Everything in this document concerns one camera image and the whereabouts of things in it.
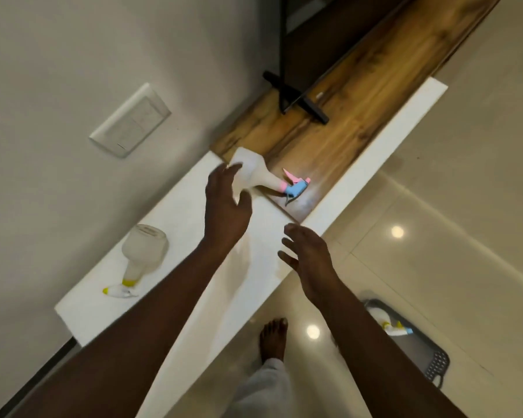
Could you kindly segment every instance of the television stand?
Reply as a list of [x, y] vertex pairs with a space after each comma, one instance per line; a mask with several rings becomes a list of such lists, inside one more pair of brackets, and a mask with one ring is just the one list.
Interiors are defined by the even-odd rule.
[[[280, 94], [283, 95], [283, 97], [285, 97], [285, 99], [289, 103], [293, 103], [293, 101], [300, 96], [300, 91], [294, 89], [291, 86], [284, 85], [283, 87], [281, 87], [281, 78], [277, 76], [275, 73], [265, 71], [263, 72], [263, 77], [267, 82], [271, 83], [271, 86], [273, 86], [273, 88], [280, 91]], [[325, 113], [310, 100], [310, 98], [308, 98], [307, 96], [301, 97], [296, 102], [296, 104], [298, 104], [298, 106], [302, 110], [310, 114], [314, 119], [316, 119], [324, 125], [327, 125], [329, 117], [327, 117]]]

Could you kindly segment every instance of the white pants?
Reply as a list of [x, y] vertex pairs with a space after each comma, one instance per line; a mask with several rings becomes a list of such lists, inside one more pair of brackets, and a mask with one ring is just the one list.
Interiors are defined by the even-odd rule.
[[291, 381], [283, 362], [270, 358], [242, 383], [222, 418], [289, 418]]

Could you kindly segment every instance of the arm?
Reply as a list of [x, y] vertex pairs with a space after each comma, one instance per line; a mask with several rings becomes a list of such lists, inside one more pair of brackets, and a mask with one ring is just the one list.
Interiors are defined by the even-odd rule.
[[205, 235], [197, 248], [125, 315], [48, 379], [14, 415], [134, 417], [196, 302], [244, 235], [252, 208], [231, 184], [240, 165], [217, 167], [206, 187]]
[[374, 418], [465, 418], [399, 349], [337, 276], [327, 245], [312, 230], [287, 224], [279, 257], [299, 275], [320, 310]]

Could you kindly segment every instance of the white wall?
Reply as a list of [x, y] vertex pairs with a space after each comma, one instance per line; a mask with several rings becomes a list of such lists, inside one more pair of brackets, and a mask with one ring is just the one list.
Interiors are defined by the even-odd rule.
[[[278, 0], [0, 0], [0, 407], [70, 337], [56, 302], [259, 93], [277, 38]], [[88, 135], [145, 82], [172, 116], [101, 151]]]

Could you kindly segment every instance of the foot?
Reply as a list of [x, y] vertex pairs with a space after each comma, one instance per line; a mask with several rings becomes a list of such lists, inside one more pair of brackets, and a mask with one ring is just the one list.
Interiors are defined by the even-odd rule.
[[281, 361], [285, 357], [286, 330], [289, 323], [286, 318], [273, 320], [265, 324], [260, 333], [260, 354], [261, 362], [264, 363], [269, 358], [277, 358]]

